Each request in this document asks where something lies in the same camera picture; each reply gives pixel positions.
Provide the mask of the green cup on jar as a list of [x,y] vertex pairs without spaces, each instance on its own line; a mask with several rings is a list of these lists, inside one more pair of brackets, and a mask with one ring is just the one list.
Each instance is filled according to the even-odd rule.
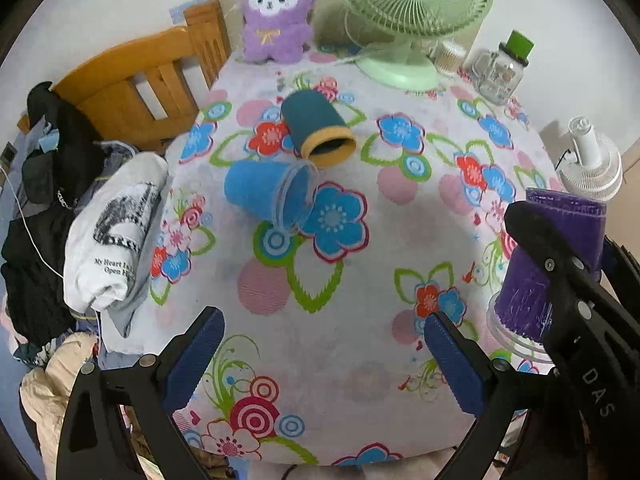
[[502,52],[523,67],[528,66],[528,56],[529,53],[532,52],[533,47],[533,41],[530,41],[517,30],[512,30],[508,40],[499,44],[499,49]]

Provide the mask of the purple plush toy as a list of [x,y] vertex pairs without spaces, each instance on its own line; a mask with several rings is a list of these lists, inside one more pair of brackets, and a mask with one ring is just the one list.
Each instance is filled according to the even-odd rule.
[[295,64],[314,31],[310,16],[316,0],[242,0],[245,62]]

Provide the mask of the blue felt cup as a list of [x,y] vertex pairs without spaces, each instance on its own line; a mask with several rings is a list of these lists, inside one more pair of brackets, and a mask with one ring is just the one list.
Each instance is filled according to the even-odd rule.
[[224,196],[280,231],[299,230],[310,216],[319,171],[309,160],[240,160],[224,179]]

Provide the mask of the floral tablecloth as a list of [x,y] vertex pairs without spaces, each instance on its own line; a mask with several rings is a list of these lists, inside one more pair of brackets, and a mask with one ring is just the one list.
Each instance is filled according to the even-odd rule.
[[[355,151],[323,170],[296,232],[233,206],[241,160],[296,159],[280,114],[314,90]],[[281,464],[361,466],[449,448],[471,419],[421,330],[440,311],[488,354],[486,325],[514,249],[502,220],[528,188],[558,188],[521,104],[484,100],[468,76],[435,90],[377,84],[341,54],[290,66],[230,58],[174,166],[148,296],[111,352],[157,353],[207,306],[224,341],[176,421],[209,452]]]

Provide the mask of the wooden chair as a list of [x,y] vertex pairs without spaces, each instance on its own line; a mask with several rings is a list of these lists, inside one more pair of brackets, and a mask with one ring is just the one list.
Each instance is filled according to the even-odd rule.
[[218,0],[183,11],[186,22],[111,47],[49,88],[83,112],[104,140],[161,151],[200,112],[184,72],[197,62],[212,88],[231,54]]

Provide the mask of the dark teal yellow-rim cup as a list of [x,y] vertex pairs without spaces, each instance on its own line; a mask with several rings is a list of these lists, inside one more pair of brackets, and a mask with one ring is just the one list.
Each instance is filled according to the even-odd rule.
[[354,154],[352,129],[322,93],[294,91],[281,103],[281,115],[296,151],[318,168],[339,165]]

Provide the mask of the white printed t-shirt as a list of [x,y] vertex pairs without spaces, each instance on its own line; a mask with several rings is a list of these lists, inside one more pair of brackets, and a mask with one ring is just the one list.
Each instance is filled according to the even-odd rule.
[[73,311],[93,310],[126,338],[151,272],[168,163],[153,152],[125,162],[82,208],[65,245],[63,297]]

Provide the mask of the green desk fan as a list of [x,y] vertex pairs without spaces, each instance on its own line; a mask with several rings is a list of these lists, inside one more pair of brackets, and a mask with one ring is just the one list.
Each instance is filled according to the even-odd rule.
[[452,38],[479,25],[494,0],[343,0],[348,10],[393,37],[362,48],[356,65],[379,84],[431,91],[439,73],[421,44]]

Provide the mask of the dark clothes pile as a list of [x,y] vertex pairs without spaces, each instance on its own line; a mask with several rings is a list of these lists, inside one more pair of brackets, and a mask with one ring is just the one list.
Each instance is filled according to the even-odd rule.
[[9,192],[12,219],[1,247],[4,312],[16,333],[13,354],[25,363],[75,328],[63,300],[70,226],[106,180],[138,154],[130,144],[103,140],[51,86],[40,82],[27,96],[30,131],[16,190]]

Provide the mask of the cotton swab container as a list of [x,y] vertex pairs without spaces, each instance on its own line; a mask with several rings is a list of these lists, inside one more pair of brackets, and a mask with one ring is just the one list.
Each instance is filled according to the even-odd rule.
[[453,75],[462,66],[467,55],[468,51],[461,44],[442,40],[435,49],[433,63],[439,73]]

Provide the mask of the white floor fan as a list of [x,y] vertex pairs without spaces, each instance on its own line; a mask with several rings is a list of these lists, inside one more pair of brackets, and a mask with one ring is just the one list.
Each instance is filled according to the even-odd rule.
[[600,133],[585,116],[568,123],[575,159],[560,163],[562,185],[570,194],[606,203],[623,183],[623,162],[620,150],[605,134]]

